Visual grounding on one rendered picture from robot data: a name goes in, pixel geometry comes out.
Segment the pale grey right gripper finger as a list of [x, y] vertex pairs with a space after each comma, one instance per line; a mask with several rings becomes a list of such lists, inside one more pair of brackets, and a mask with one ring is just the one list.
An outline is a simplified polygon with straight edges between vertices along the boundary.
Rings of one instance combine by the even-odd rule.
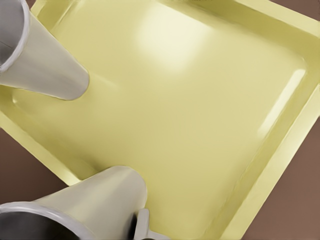
[[134, 240], [168, 240], [168, 237], [150, 230], [150, 211], [147, 208], [140, 209], [134, 232]]

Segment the white IKEA cup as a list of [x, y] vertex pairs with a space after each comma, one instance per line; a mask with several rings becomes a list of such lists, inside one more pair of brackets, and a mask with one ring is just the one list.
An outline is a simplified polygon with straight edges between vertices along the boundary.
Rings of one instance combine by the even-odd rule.
[[143, 178], [113, 166], [34, 201], [0, 204], [0, 240], [133, 240]]
[[31, 13], [26, 0], [0, 0], [0, 85], [74, 100], [87, 70]]

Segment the pale yellow square tray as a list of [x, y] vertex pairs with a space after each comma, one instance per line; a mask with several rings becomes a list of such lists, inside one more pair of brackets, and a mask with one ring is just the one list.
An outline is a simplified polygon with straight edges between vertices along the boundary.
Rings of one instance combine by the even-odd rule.
[[73, 100], [0, 85], [0, 128], [67, 187], [135, 170], [168, 239], [241, 239], [320, 117], [320, 21], [270, 0], [29, 9], [89, 84]]

